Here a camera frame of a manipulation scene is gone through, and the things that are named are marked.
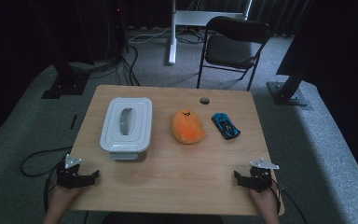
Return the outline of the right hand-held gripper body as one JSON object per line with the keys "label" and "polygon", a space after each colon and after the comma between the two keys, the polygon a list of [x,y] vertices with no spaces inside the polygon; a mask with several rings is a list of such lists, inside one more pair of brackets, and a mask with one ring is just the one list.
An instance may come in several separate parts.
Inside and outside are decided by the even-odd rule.
{"label": "right hand-held gripper body", "polygon": [[262,192],[272,185],[272,170],[279,170],[280,166],[271,161],[266,161],[264,158],[250,161],[250,174],[255,182],[253,189],[257,192]]}

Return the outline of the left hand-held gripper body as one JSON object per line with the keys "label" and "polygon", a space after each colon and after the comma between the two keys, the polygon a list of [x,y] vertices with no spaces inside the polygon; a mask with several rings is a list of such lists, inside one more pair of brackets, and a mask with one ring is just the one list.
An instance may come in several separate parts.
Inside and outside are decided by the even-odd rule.
{"label": "left hand-held gripper body", "polygon": [[77,173],[80,168],[81,159],[74,158],[70,154],[65,157],[56,165],[57,184],[67,189],[77,188],[76,183],[79,174]]}

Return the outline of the brown transparent container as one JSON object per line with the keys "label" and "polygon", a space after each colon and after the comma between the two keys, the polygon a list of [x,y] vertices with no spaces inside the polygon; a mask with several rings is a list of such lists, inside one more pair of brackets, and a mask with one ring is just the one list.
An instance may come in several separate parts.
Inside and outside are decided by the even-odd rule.
{"label": "brown transparent container", "polygon": [[115,161],[144,161],[147,151],[110,151],[111,159]]}

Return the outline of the blue toy car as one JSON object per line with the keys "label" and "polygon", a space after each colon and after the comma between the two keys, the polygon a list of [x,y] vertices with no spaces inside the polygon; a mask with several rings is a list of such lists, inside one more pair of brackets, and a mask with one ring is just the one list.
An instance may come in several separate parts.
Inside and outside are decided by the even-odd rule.
{"label": "blue toy car", "polygon": [[212,122],[226,140],[234,139],[241,134],[226,113],[215,113]]}

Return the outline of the white container lid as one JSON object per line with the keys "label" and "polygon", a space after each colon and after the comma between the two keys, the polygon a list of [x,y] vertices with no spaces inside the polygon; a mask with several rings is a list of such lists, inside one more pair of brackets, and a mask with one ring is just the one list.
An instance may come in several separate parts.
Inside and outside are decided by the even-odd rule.
{"label": "white container lid", "polygon": [[146,97],[117,97],[108,106],[100,139],[110,153],[141,153],[150,145],[153,103]]}

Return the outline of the orange plush toy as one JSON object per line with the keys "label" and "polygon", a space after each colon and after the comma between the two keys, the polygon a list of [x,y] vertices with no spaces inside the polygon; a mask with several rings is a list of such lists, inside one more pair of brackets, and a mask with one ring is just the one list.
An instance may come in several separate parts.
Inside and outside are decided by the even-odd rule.
{"label": "orange plush toy", "polygon": [[183,144],[195,144],[205,137],[199,116],[190,109],[181,109],[172,117],[172,134]]}

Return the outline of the person's left hand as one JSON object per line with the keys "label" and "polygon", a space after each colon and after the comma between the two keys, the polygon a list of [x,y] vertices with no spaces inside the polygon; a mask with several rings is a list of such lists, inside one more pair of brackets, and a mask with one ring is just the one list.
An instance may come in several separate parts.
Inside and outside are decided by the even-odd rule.
{"label": "person's left hand", "polygon": [[54,216],[63,216],[71,203],[82,192],[82,189],[67,189],[55,187],[50,195],[48,213]]}

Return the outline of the person's right hand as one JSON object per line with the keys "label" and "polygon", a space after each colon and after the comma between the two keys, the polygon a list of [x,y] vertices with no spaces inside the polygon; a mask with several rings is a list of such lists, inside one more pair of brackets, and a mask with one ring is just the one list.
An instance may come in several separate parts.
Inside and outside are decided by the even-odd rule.
{"label": "person's right hand", "polygon": [[250,189],[249,194],[262,218],[272,220],[278,217],[278,202],[275,188],[265,189],[262,192]]}

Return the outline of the person's dark clothing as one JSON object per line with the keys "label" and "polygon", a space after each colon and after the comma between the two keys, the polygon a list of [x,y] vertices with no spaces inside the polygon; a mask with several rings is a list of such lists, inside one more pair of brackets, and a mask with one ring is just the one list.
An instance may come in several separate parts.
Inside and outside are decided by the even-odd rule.
{"label": "person's dark clothing", "polygon": [[221,216],[119,213],[107,215],[102,224],[224,224]]}

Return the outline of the black metal stand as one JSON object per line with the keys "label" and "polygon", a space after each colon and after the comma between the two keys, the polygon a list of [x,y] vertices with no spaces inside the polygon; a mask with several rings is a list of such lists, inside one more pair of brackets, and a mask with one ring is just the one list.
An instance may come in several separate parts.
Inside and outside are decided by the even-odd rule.
{"label": "black metal stand", "polygon": [[302,69],[296,69],[290,63],[281,63],[278,75],[287,75],[285,82],[270,81],[267,83],[269,92],[276,105],[295,105],[307,107],[309,102],[304,98],[299,85],[304,78]]}
{"label": "black metal stand", "polygon": [[50,89],[43,93],[42,98],[59,99],[63,95],[82,95],[87,86],[90,73],[76,72],[72,69],[49,26],[48,17],[42,11],[38,0],[27,0],[27,2],[42,29],[46,42],[46,51],[57,72],[56,79]]}

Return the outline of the black folding chair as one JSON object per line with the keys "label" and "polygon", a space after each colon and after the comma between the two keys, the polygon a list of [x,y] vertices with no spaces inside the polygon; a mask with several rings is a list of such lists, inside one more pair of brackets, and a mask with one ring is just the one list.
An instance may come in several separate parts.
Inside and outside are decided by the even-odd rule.
{"label": "black folding chair", "polygon": [[262,21],[243,21],[225,16],[210,19],[204,30],[197,88],[204,67],[242,73],[252,70],[250,90],[261,51],[270,39],[270,26]]}

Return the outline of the dark cloth screen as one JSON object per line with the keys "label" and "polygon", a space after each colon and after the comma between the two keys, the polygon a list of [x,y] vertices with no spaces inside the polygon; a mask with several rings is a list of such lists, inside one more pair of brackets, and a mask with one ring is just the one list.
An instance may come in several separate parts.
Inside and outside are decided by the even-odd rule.
{"label": "dark cloth screen", "polygon": [[358,0],[313,0],[278,72],[317,87],[358,163]]}

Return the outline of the black equipment rack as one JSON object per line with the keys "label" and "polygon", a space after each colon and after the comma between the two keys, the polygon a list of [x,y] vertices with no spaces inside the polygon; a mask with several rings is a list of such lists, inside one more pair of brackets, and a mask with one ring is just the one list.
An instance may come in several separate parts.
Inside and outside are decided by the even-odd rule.
{"label": "black equipment rack", "polygon": [[119,62],[124,51],[129,51],[126,23],[124,17],[124,0],[105,0],[108,44],[105,55]]}

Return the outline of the white desk frame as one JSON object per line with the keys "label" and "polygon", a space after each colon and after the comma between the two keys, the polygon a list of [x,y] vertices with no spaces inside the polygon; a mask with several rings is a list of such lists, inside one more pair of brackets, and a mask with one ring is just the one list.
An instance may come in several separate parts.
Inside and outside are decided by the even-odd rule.
{"label": "white desk frame", "polygon": [[191,11],[178,10],[176,8],[176,0],[172,0],[172,23],[171,23],[171,42],[169,51],[169,64],[175,64],[176,62],[176,26],[205,26],[209,20],[217,16],[226,16],[233,19],[244,19],[245,21],[249,18],[249,13],[253,0],[246,0],[243,12],[223,12],[223,11]]}

